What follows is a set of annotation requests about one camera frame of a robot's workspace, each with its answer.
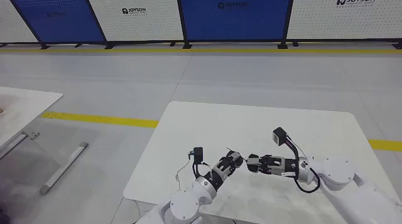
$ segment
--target pegboard panel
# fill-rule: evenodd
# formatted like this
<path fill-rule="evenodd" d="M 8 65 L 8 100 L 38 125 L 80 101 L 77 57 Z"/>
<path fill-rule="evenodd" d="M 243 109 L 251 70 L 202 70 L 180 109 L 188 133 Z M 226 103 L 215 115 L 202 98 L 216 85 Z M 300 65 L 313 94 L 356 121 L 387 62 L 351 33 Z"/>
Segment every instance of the pegboard panel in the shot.
<path fill-rule="evenodd" d="M 15 0 L 43 42 L 103 41 L 85 0 Z"/>
<path fill-rule="evenodd" d="M 183 40 L 177 0 L 89 0 L 109 41 Z"/>
<path fill-rule="evenodd" d="M 0 0 L 0 5 L 0 43 L 37 42 L 10 0 Z"/>
<path fill-rule="evenodd" d="M 401 1 L 294 0 L 288 38 L 401 38 Z"/>
<path fill-rule="evenodd" d="M 278 40 L 288 0 L 182 0 L 189 40 Z"/>

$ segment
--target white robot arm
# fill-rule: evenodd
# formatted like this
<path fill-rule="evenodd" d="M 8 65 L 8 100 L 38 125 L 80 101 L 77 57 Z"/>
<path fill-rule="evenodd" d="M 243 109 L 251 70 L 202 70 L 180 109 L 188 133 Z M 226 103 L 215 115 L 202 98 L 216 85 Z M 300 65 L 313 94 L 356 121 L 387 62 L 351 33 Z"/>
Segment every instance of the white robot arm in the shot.
<path fill-rule="evenodd" d="M 326 158 L 318 162 L 313 157 L 298 157 L 293 141 L 280 127 L 273 131 L 273 140 L 279 146 L 286 144 L 295 153 L 296 158 L 285 159 L 270 155 L 258 157 L 251 154 L 247 159 L 250 171 L 293 178 L 299 189 L 305 193 L 313 193 L 320 188 L 348 224 L 402 223 L 401 205 L 358 174 L 348 160 Z M 306 191 L 300 187 L 298 181 L 306 184 L 314 181 L 317 187 Z M 346 196 L 334 193 L 352 181 L 357 185 L 353 192 L 348 191 Z"/>
<path fill-rule="evenodd" d="M 305 193 L 321 189 L 348 224 L 402 223 L 402 206 L 358 174 L 348 160 L 326 158 L 319 162 L 313 157 L 299 157 L 293 141 L 280 127 L 273 131 L 273 140 L 279 146 L 286 144 L 294 152 L 295 158 L 271 155 L 259 157 L 251 154 L 246 161 L 251 172 L 293 178 L 298 188 Z M 212 203 L 223 182 L 243 162 L 238 152 L 230 151 L 210 173 L 201 176 L 197 165 L 202 164 L 202 148 L 196 147 L 192 155 L 196 180 L 190 187 L 171 195 L 170 200 L 154 206 L 137 224 L 199 224 L 202 221 L 198 214 L 199 207 Z M 317 186 L 310 191 L 299 185 L 299 182 L 310 184 L 313 181 Z M 346 196 L 334 193 L 352 181 L 357 185 L 353 192 L 348 192 Z"/>
<path fill-rule="evenodd" d="M 238 152 L 229 151 L 210 173 L 201 176 L 197 166 L 202 163 L 202 147 L 194 148 L 192 155 L 194 155 L 193 172 L 196 180 L 188 188 L 171 195 L 170 200 L 154 206 L 136 224 L 200 223 L 202 221 L 202 217 L 198 214 L 200 206 L 211 204 L 223 182 L 243 163 L 243 158 Z"/>

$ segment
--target blue wall panel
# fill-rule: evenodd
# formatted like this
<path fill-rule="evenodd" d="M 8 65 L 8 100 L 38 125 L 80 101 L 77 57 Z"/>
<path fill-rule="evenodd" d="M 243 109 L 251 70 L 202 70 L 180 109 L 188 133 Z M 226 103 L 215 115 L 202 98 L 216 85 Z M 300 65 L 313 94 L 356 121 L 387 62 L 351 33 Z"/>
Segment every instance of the blue wall panel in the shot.
<path fill-rule="evenodd" d="M 85 0 L 15 0 L 43 42 L 103 41 Z"/>
<path fill-rule="evenodd" d="M 288 0 L 182 0 L 189 40 L 282 38 Z"/>

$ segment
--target white wall panel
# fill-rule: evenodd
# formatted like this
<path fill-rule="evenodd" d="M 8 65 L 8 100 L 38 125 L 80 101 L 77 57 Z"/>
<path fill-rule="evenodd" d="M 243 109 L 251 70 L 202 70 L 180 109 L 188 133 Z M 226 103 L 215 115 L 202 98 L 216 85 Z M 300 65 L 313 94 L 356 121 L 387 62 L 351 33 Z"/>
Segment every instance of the white wall panel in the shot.
<path fill-rule="evenodd" d="M 109 41 L 182 40 L 177 0 L 89 0 Z M 141 8 L 124 14 L 122 9 Z"/>
<path fill-rule="evenodd" d="M 402 0 L 347 1 L 294 0 L 288 38 L 402 38 Z"/>
<path fill-rule="evenodd" d="M 0 0 L 0 42 L 37 42 L 10 0 Z"/>

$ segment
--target black cable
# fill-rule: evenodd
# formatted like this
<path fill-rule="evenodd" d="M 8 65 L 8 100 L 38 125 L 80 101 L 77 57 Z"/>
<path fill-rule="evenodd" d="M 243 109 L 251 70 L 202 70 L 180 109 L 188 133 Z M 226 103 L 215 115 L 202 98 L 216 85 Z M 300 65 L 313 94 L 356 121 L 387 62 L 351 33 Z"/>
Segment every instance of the black cable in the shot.
<path fill-rule="evenodd" d="M 198 165 L 195 165 L 195 172 L 197 173 L 196 178 L 201 176 L 201 174 L 198 172 Z"/>
<path fill-rule="evenodd" d="M 315 192 L 316 190 L 318 190 L 318 189 L 320 188 L 320 186 L 321 186 L 320 177 L 318 177 L 317 173 L 316 173 L 312 168 L 310 168 L 310 171 L 313 172 L 313 174 L 314 174 L 315 177 L 317 178 L 317 186 L 316 186 L 313 190 L 310 190 L 310 191 L 304 190 L 304 189 L 299 185 L 299 182 L 298 182 L 297 179 L 295 178 L 295 183 L 296 183 L 297 187 L 300 189 L 300 191 L 302 191 L 302 192 L 304 192 L 304 193 L 314 193 L 314 192 Z"/>
<path fill-rule="evenodd" d="M 195 173 L 194 166 L 195 165 L 193 164 L 193 174 L 194 174 L 195 178 L 197 179 L 197 174 Z"/>

